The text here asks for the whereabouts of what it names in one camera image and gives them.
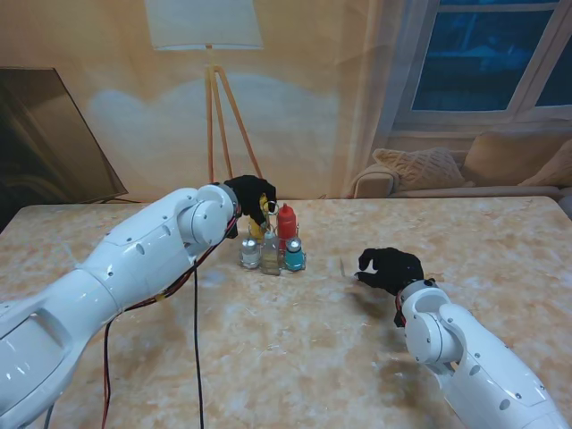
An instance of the marble table surface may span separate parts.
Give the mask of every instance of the marble table surface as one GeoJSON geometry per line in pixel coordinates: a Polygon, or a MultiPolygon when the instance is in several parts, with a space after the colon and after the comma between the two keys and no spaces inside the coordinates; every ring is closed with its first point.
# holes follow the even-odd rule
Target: marble table surface
{"type": "MultiPolygon", "coordinates": [[[[365,247],[389,246],[416,254],[427,277],[533,368],[572,422],[572,222],[554,202],[292,205],[308,253],[305,272],[247,272],[237,264],[238,240],[224,242],[199,270],[206,427],[461,428],[436,381],[408,355],[392,298],[352,277],[365,247]]],[[[0,299],[41,290],[139,209],[23,209],[0,235],[0,299]]],[[[108,428],[198,427],[193,297],[189,282],[114,323],[108,428]]],[[[102,338],[86,348],[51,428],[100,426],[102,338]]]]}

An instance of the couch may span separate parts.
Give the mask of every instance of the couch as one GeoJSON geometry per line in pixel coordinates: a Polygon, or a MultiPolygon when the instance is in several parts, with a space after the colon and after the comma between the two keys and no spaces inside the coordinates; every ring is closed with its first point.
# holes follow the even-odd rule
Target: couch
{"type": "Polygon", "coordinates": [[[534,176],[566,141],[572,129],[485,132],[468,151],[451,151],[467,182],[475,186],[448,189],[395,189],[395,173],[370,165],[354,180],[350,198],[474,198],[545,196],[572,211],[572,188],[518,186],[534,176]]]}

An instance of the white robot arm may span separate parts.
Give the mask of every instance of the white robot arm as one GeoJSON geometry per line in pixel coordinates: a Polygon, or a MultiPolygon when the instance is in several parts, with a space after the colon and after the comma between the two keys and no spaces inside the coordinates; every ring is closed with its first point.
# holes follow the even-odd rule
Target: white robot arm
{"type": "Polygon", "coordinates": [[[409,353],[469,429],[569,429],[533,371],[432,281],[397,297],[409,353]]]}
{"type": "Polygon", "coordinates": [[[29,425],[62,395],[88,341],[175,282],[224,239],[238,201],[225,185],[179,189],[105,235],[39,294],[0,307],[0,428],[29,425]]]}

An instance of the black glove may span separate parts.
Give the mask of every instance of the black glove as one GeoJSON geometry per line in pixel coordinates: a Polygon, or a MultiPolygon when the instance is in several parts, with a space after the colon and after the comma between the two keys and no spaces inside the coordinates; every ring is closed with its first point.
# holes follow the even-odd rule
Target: black glove
{"type": "Polygon", "coordinates": [[[236,194],[242,213],[252,217],[258,225],[262,225],[265,222],[265,215],[260,208],[260,197],[262,197],[262,194],[266,194],[266,199],[269,201],[268,210],[274,211],[276,188],[265,179],[244,175],[230,179],[224,184],[236,194]]]}
{"type": "Polygon", "coordinates": [[[359,257],[357,278],[372,288],[387,290],[391,295],[405,289],[410,283],[423,280],[421,261],[415,255],[396,248],[367,248],[359,257]],[[365,273],[370,261],[377,273],[365,273]]]}

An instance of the lamp leg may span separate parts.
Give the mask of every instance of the lamp leg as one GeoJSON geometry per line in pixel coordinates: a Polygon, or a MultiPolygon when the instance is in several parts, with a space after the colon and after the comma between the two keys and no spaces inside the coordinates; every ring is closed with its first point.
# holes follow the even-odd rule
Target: lamp leg
{"type": "Polygon", "coordinates": [[[223,83],[224,92],[226,92],[226,96],[229,99],[229,103],[231,104],[232,112],[234,113],[234,118],[236,119],[236,123],[239,125],[240,134],[242,134],[242,139],[244,140],[244,144],[247,147],[248,156],[250,156],[250,162],[254,165],[255,170],[257,171],[257,175],[260,179],[262,179],[262,172],[260,171],[260,167],[258,166],[257,157],[254,155],[254,150],[252,150],[252,146],[250,145],[250,139],[248,138],[247,130],[244,127],[244,122],[240,117],[239,107],[236,104],[236,100],[234,99],[234,95],[232,94],[231,85],[229,84],[228,79],[226,79],[226,73],[224,72],[223,67],[220,65],[216,65],[214,69],[218,72],[221,77],[221,82],[223,83]]]}
{"type": "Polygon", "coordinates": [[[215,165],[213,162],[213,89],[211,85],[211,66],[205,69],[205,92],[206,92],[206,138],[208,150],[208,180],[215,181],[215,165]]]}
{"type": "Polygon", "coordinates": [[[226,141],[226,132],[224,130],[223,108],[221,107],[221,98],[218,93],[218,84],[216,82],[214,67],[209,67],[208,73],[211,77],[211,86],[213,87],[213,94],[214,94],[214,105],[216,106],[216,115],[218,116],[218,126],[221,131],[221,140],[223,141],[224,162],[226,163],[226,170],[230,176],[229,178],[232,179],[234,177],[234,174],[232,174],[231,157],[229,156],[229,145],[226,141]]]}

